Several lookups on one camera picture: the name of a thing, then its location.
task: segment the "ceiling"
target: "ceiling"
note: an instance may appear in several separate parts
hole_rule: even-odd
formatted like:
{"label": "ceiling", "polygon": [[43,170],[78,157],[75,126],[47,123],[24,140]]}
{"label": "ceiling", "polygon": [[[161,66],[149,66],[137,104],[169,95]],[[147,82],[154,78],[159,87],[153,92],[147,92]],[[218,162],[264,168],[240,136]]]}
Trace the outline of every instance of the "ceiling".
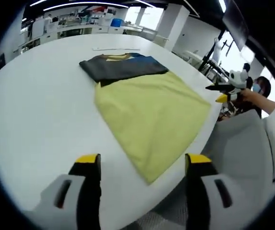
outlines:
{"label": "ceiling", "polygon": [[[35,18],[43,13],[43,9],[59,4],[70,3],[74,1],[87,0],[47,0],[36,6],[25,9],[25,17]],[[123,4],[126,6],[146,5],[132,0],[102,0],[105,2]],[[168,2],[182,4],[190,10],[191,8],[183,0],[146,0],[156,7],[166,8]],[[234,0],[241,10],[247,26],[250,37],[247,46],[255,53],[257,59],[268,67],[275,77],[275,0]],[[224,29],[222,23],[223,12],[218,0],[187,0],[189,4],[199,13],[200,20],[209,23],[219,29]]]}

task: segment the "human arm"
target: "human arm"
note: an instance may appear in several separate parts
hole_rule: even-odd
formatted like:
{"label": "human arm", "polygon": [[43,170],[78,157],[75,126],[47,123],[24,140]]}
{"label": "human arm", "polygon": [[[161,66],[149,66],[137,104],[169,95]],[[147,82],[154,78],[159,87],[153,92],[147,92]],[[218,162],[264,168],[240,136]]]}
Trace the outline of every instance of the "human arm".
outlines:
{"label": "human arm", "polygon": [[220,120],[221,120],[221,121],[224,121],[224,120],[228,120],[229,118],[230,118],[230,117],[228,117],[228,116],[225,115],[225,116],[222,116],[222,117],[220,118]]}
{"label": "human arm", "polygon": [[249,89],[244,89],[241,91],[242,96],[245,101],[253,103],[255,106],[266,111],[268,114],[271,114],[275,110],[275,102],[268,100],[266,97],[263,97],[261,94],[253,92]]}

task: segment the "monitor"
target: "monitor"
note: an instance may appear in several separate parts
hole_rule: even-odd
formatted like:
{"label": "monitor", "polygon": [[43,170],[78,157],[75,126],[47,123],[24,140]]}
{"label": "monitor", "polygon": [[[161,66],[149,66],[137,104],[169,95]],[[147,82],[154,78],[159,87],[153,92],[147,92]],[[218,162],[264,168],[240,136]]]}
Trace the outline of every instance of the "monitor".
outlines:
{"label": "monitor", "polygon": [[229,5],[227,6],[227,10],[223,17],[223,23],[233,37],[239,51],[241,51],[248,39],[249,30],[244,17],[234,0],[229,1]]}

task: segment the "round table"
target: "round table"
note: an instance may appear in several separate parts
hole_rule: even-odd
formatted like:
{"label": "round table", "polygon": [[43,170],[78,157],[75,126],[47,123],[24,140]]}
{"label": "round table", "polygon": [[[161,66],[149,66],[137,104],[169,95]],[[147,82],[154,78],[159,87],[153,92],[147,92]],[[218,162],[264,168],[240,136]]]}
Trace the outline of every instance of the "round table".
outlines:
{"label": "round table", "polygon": [[[118,50],[95,51],[98,48]],[[184,177],[182,155],[154,183],[147,185],[113,137],[94,104],[95,83],[79,62],[96,55],[123,54],[139,48],[153,56],[204,99],[211,111],[186,152],[201,153],[221,105],[211,82],[168,50],[144,38],[93,34],[63,38],[35,47],[0,70],[0,179],[22,210],[33,209],[40,193],[77,158],[100,153],[102,196],[100,224],[117,230],[162,201]]]}

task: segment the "person's hair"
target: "person's hair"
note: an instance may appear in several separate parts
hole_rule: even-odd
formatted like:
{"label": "person's hair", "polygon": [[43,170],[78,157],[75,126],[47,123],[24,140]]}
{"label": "person's hair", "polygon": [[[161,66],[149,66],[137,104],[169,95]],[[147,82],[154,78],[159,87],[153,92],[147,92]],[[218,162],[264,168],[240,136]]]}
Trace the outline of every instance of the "person's hair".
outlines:
{"label": "person's hair", "polygon": [[256,81],[261,82],[261,88],[264,89],[263,96],[268,97],[270,95],[271,89],[272,89],[270,81],[266,77],[263,77],[263,76],[258,77],[256,79]]}
{"label": "person's hair", "polygon": [[59,18],[58,18],[58,17],[52,18],[52,22],[53,22],[53,23],[58,22],[58,21],[59,21]]}
{"label": "person's hair", "polygon": [[249,72],[251,70],[251,66],[249,63],[245,63],[243,66],[243,69],[245,69],[247,72]]}
{"label": "person's hair", "polygon": [[251,89],[251,88],[252,88],[252,85],[253,85],[253,80],[252,80],[252,78],[251,78],[251,77],[248,77],[246,81],[247,81],[247,83],[246,83],[246,88],[247,88],[247,89]]}

